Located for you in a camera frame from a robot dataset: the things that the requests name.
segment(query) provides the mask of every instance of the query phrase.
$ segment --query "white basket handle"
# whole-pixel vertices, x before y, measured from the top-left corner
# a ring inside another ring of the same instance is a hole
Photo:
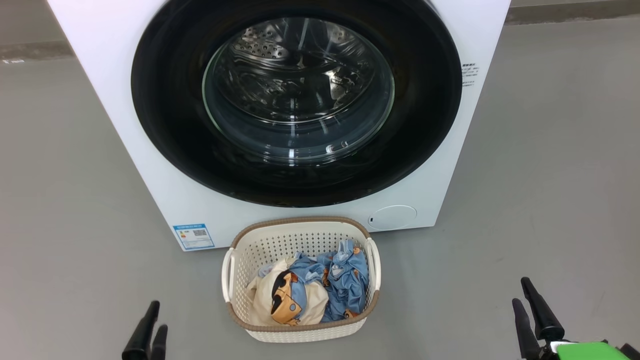
[[[222,261],[222,296],[225,298],[225,302],[231,302],[231,298],[233,297],[234,263],[236,262],[233,253],[234,248],[230,247],[225,254],[225,259]]]
[[[371,239],[367,238],[367,254],[372,257],[373,261],[370,261],[369,264],[373,265],[373,272],[376,276],[376,287],[375,290],[380,290],[380,282],[382,278],[382,271],[380,269],[380,253],[378,252],[378,246]]]

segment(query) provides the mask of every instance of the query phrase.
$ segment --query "laundry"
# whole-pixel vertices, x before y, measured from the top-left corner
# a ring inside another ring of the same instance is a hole
[[[311,325],[364,311],[369,269],[362,249],[342,240],[318,257],[297,252],[264,265],[247,286],[253,325]]]

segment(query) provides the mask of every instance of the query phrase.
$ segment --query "white washing machine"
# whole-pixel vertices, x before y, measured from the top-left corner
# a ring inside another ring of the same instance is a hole
[[[189,251],[285,217],[434,225],[509,0],[49,4]]]

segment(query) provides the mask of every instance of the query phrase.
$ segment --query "gray floor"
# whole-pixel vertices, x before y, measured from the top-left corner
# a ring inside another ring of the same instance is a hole
[[[159,299],[168,360],[516,359],[523,275],[568,338],[640,347],[639,58],[640,19],[505,28],[438,224],[375,236],[360,332],[286,347],[230,320],[224,250],[180,251],[75,60],[2,65],[0,357],[117,359]]]

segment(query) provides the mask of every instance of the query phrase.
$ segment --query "plastic basket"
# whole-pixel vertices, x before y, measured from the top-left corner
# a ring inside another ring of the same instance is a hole
[[[315,325],[256,326],[248,323],[251,302],[245,288],[262,265],[292,256],[296,251],[308,256],[335,251],[343,239],[352,239],[365,251],[369,288],[362,314]],[[222,264],[222,294],[229,314],[249,335],[267,343],[304,343],[351,335],[367,320],[376,306],[379,292],[380,255],[376,243],[362,225],[349,218],[287,218],[251,225],[236,236]]]

